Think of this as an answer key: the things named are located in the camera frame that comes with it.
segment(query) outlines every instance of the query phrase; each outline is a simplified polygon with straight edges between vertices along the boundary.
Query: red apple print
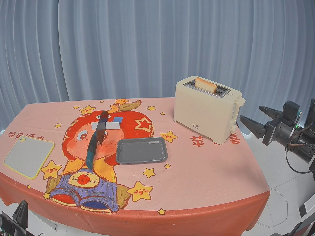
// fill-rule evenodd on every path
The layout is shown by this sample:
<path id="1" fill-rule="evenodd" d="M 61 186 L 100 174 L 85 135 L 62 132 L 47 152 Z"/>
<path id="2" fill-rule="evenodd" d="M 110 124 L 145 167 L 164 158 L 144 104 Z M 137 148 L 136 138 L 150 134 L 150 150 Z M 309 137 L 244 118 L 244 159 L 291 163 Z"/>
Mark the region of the red apple print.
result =
<path id="1" fill-rule="evenodd" d="M 88 177 L 88 174 L 86 174 L 86 175 L 82 174 L 78 177 L 77 181 L 78 181 L 78 184 L 84 185 L 84 184 L 87 184 L 88 182 L 90 182 L 90 178 Z"/>

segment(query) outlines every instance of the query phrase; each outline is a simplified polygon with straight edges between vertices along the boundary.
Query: knife handle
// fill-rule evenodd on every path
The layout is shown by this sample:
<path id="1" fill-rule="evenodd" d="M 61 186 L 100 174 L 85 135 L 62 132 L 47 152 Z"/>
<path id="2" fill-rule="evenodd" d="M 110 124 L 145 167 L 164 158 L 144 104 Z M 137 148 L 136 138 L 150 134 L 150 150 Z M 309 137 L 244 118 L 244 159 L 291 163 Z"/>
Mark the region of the knife handle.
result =
<path id="1" fill-rule="evenodd" d="M 96 132 L 94 132 L 89 142 L 88 151 L 87 151 L 86 160 L 85 160 L 85 164 L 90 170 L 93 169 L 93 160 L 96 154 L 96 148 L 97 148 L 97 134 Z"/>

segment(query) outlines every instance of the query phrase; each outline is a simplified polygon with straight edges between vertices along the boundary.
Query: table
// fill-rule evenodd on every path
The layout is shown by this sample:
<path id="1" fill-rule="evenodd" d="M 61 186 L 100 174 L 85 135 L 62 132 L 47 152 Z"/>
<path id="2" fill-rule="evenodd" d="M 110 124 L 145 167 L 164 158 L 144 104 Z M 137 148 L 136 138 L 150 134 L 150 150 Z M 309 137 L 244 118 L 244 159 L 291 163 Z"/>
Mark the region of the table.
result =
<path id="1" fill-rule="evenodd" d="M 223 145 L 173 121 L 174 98 L 114 99 L 27 105 L 0 136 L 3 162 L 20 136 L 55 146 L 31 180 L 3 163 L 0 197 L 26 200 L 53 221 L 93 233 L 120 235 L 241 235 L 257 222 L 270 195 L 266 179 L 239 129 Z M 107 130 L 93 171 L 86 144 L 101 111 Z M 119 165 L 122 138 L 162 136 L 168 159 Z M 26 163 L 31 165 L 31 158 Z"/>

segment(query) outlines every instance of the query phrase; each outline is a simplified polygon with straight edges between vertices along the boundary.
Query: toaster slot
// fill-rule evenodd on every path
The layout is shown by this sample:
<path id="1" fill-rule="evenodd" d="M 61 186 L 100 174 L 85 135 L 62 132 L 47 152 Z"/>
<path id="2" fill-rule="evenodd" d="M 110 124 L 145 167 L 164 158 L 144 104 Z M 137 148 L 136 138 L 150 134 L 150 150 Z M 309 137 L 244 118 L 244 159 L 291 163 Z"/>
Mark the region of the toaster slot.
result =
<path id="1" fill-rule="evenodd" d="M 211 93 L 211 92 L 208 92 L 206 90 L 197 88 L 196 85 L 195 85 L 195 80 L 189 81 L 189 82 L 184 84 L 184 86 L 186 86 L 186 87 L 192 88 L 192 89 L 197 90 L 199 92 L 203 92 L 203 93 L 212 95 L 212 96 L 217 97 L 217 98 L 222 98 L 222 97 L 224 97 L 226 94 L 228 94 L 231 91 L 230 89 L 225 88 L 223 86 L 220 86 L 220 85 L 217 85 L 217 84 L 215 84 L 215 85 L 217 86 L 217 89 L 216 89 L 215 93 Z"/>

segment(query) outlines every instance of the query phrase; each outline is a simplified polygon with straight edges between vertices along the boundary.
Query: cable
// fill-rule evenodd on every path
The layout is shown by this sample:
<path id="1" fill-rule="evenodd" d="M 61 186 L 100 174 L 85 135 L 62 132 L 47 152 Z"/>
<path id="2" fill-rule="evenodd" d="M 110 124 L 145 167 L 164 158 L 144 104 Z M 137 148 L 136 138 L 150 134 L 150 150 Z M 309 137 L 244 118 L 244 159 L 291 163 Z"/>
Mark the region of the cable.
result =
<path id="1" fill-rule="evenodd" d="M 308 128 L 310 128 L 310 126 L 312 126 L 314 124 L 314 122 L 312 121 L 311 124 L 309 124 L 307 127 L 301 129 L 300 131 L 296 132 L 296 133 L 293 133 L 290 137 L 289 137 L 289 141 L 291 140 L 291 138 L 293 137 L 293 135 L 297 135 L 297 134 L 300 134 L 302 132 L 304 132 L 305 130 L 307 130 Z M 313 173 L 315 172 L 315 169 L 314 170 L 311 170 L 311 171 L 297 171 L 295 169 L 292 168 L 292 166 L 290 165 L 289 163 L 289 160 L 288 160 L 288 144 L 290 144 L 290 146 L 305 146 L 305 144 L 291 144 L 290 142 L 287 143 L 287 146 L 285 147 L 285 158 L 287 160 L 287 163 L 289 165 L 289 167 L 291 168 L 291 170 L 295 171 L 296 173 L 299 173 L 299 174 L 306 174 L 306 173 Z"/>

